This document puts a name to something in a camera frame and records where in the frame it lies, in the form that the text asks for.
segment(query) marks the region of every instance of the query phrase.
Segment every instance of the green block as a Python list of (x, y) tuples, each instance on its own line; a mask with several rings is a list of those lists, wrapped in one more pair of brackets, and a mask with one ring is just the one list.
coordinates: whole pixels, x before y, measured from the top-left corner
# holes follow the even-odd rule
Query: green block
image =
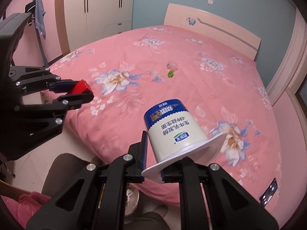
[(169, 71), (167, 77), (171, 78), (174, 76), (174, 71)]

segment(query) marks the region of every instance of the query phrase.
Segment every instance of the headboard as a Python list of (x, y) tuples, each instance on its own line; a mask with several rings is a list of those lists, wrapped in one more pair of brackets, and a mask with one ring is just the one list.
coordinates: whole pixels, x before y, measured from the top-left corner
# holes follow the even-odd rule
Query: headboard
[(170, 3), (164, 25), (180, 27), (219, 41), (254, 60), (261, 39), (243, 27), (209, 12)]

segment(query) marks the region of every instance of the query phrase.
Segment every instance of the blue and green logo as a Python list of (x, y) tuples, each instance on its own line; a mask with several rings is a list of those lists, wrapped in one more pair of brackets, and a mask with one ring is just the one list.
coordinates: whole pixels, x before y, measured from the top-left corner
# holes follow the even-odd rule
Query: blue and green logo
[(186, 131), (178, 133), (176, 136), (174, 136), (174, 139), (176, 142), (179, 142), (183, 139), (186, 139), (189, 136), (189, 134)]

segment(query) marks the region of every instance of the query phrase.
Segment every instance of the gray trousers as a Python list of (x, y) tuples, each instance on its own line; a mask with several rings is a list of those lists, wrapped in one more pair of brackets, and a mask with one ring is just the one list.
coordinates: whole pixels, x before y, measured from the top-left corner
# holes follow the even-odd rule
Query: gray trousers
[[(53, 196), (64, 184), (78, 174), (88, 162), (74, 155), (65, 153), (54, 161), (45, 180), (42, 194)], [(163, 218), (155, 213), (148, 212), (125, 224), (125, 230), (170, 230)]]

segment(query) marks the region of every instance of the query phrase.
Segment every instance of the black phone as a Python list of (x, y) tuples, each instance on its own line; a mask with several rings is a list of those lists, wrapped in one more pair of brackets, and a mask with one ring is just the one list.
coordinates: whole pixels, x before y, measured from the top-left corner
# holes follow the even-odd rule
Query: black phone
[(266, 206), (270, 199), (275, 194), (276, 190), (278, 189), (278, 185), (276, 182), (276, 178), (273, 179), (267, 190), (264, 192), (264, 194), (260, 197), (260, 203), (262, 206)]

